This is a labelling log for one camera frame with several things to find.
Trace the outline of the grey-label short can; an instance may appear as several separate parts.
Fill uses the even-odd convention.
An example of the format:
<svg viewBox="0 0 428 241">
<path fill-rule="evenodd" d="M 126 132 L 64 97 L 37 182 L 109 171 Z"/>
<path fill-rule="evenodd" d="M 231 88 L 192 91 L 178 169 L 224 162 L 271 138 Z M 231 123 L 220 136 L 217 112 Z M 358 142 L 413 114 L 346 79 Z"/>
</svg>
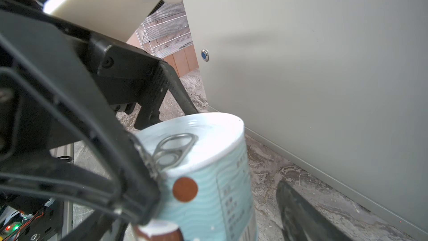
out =
<svg viewBox="0 0 428 241">
<path fill-rule="evenodd" d="M 258 238 L 245 125 L 199 113 L 148 127 L 137 138 L 160 168 L 159 209 L 132 227 L 137 241 L 255 241 Z"/>
</svg>

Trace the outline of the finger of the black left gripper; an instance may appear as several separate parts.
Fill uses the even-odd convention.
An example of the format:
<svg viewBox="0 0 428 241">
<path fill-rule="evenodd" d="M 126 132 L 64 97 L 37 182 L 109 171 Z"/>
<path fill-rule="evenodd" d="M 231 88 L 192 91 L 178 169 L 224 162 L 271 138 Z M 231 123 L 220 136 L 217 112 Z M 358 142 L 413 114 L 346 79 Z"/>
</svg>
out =
<svg viewBox="0 0 428 241">
<path fill-rule="evenodd" d="M 138 101 L 140 111 L 134 128 L 143 130 L 161 122 L 159 109 L 167 92 L 172 94 L 185 115 L 198 113 L 174 68 L 167 62 L 160 61 L 152 80 Z"/>
</svg>

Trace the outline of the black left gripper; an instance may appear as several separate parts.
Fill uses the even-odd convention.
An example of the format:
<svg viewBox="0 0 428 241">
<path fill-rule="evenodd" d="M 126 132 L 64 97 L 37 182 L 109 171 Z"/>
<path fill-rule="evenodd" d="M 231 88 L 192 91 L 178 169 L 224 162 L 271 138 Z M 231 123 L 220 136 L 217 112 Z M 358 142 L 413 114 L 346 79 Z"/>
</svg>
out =
<svg viewBox="0 0 428 241">
<path fill-rule="evenodd" d="M 66 200 L 147 224 L 160 192 L 113 106 L 135 104 L 159 61 L 128 45 L 159 0 L 1 0 L 1 190 Z M 54 147 L 84 141 L 109 178 Z"/>
</svg>

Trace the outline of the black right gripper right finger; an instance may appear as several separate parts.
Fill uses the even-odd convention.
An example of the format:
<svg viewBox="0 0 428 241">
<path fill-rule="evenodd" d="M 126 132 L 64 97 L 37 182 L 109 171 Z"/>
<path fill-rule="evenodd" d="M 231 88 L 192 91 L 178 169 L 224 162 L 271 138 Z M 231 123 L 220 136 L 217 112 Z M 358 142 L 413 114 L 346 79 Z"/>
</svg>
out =
<svg viewBox="0 0 428 241">
<path fill-rule="evenodd" d="M 286 181 L 278 183 L 276 200 L 286 241 L 349 241 Z"/>
</svg>

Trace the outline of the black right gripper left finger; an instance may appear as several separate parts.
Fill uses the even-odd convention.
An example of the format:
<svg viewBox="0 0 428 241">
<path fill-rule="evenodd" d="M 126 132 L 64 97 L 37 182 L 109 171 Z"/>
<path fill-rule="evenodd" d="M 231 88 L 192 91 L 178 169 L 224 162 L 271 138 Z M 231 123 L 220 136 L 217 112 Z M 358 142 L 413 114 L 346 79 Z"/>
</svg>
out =
<svg viewBox="0 0 428 241">
<path fill-rule="evenodd" d="M 129 222 L 109 215 L 90 212 L 80 224 L 74 223 L 73 207 L 64 211 L 61 241 L 123 241 Z"/>
</svg>

